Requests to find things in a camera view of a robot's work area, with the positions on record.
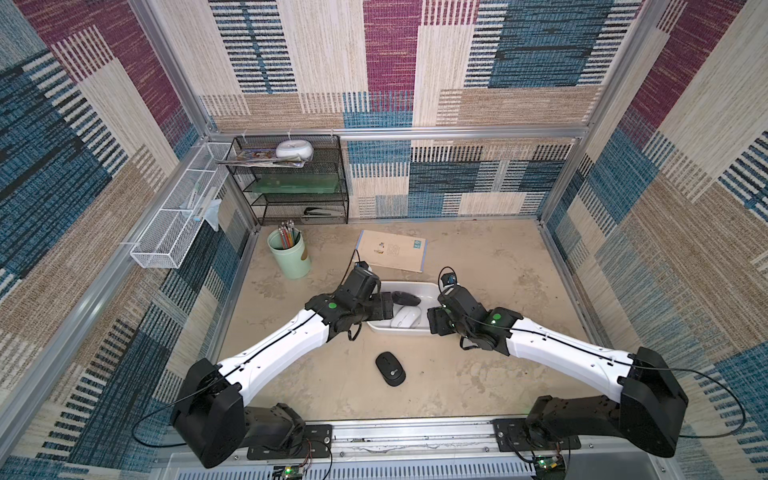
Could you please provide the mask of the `black Lecoo side mouse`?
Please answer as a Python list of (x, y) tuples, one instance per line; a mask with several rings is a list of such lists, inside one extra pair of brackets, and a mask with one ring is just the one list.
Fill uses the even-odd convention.
[(394, 291), (391, 293), (392, 301), (396, 305), (417, 307), (421, 304), (421, 298), (405, 291)]

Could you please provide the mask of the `white plastic storage box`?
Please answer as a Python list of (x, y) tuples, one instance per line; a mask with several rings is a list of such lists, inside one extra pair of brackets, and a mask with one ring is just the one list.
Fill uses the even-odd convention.
[(382, 292), (392, 294), (392, 318), (369, 321), (367, 325), (371, 330), (376, 333), (401, 336), (431, 335), (427, 313), (431, 308), (440, 307), (437, 284), (384, 281)]

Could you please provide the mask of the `white ribbed mouse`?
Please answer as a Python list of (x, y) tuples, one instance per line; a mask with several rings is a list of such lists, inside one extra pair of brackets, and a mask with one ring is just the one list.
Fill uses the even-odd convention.
[(421, 319), (422, 311), (418, 306), (403, 306), (393, 317), (390, 327), (393, 329), (411, 329)]

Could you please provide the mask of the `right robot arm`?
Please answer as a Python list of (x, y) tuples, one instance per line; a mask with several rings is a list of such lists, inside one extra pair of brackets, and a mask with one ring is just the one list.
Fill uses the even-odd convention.
[(427, 318), (433, 334), (457, 334), (476, 348), (537, 362), (596, 390), (592, 397), (538, 397), (525, 420), (533, 442), (611, 436), (657, 457), (675, 455), (688, 397), (659, 353), (609, 349), (507, 308), (487, 310), (462, 287), (441, 295)]

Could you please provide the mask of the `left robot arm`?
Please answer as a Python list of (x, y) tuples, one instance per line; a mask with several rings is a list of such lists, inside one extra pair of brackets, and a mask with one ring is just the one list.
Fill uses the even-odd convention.
[(290, 407), (251, 408), (250, 402), (279, 373), (336, 335), (369, 320), (391, 319), (390, 293), (369, 298), (320, 294), (282, 328), (249, 349), (213, 364), (193, 364), (173, 406), (171, 424), (203, 467), (213, 468), (236, 450), (297, 454), (305, 421)]

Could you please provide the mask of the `beige open book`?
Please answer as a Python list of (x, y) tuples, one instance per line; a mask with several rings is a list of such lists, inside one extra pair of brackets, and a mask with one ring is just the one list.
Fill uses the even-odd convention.
[(356, 250), (370, 266), (422, 272), (427, 246), (425, 238), (363, 230)]

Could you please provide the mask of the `mint green pencil cup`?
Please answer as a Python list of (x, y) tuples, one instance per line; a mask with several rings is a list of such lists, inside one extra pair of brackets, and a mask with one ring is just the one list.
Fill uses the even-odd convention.
[(283, 236), (279, 230), (274, 230), (267, 237), (267, 245), (276, 260), (283, 275), (287, 279), (295, 280), (309, 274), (312, 266), (309, 250), (304, 241), (304, 236), (299, 230), (294, 231), (296, 243), (288, 248), (282, 243)]

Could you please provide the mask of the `coloured pencils bunch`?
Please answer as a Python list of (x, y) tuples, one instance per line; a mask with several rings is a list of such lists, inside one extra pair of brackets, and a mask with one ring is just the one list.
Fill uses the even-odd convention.
[(283, 250), (295, 247), (300, 240), (300, 232), (292, 220), (282, 222), (278, 228), (278, 233)]

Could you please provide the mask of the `white oval device on shelf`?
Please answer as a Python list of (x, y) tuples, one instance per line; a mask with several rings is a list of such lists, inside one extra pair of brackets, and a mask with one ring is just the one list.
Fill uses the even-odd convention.
[(299, 158), (302, 161), (309, 161), (314, 155), (314, 147), (307, 140), (288, 139), (277, 145), (275, 154), (278, 158)]

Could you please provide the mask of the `magazine on shelf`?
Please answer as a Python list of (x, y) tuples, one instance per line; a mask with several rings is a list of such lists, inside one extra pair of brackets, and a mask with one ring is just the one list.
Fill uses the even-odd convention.
[(279, 157), (275, 150), (244, 149), (229, 154), (219, 165), (255, 168), (303, 168), (306, 160), (298, 155)]

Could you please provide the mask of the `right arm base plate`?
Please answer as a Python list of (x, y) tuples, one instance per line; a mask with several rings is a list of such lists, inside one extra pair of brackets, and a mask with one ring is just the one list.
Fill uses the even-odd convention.
[(582, 447), (577, 436), (558, 438), (542, 430), (531, 430), (523, 418), (498, 418), (491, 421), (495, 440), (501, 452), (513, 453), (515, 450), (545, 451), (545, 450), (579, 450)]

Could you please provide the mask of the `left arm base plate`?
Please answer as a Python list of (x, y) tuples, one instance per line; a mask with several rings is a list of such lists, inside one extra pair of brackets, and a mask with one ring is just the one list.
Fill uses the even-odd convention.
[(329, 459), (333, 440), (331, 424), (309, 424), (284, 446), (272, 449), (266, 445), (250, 446), (248, 460)]

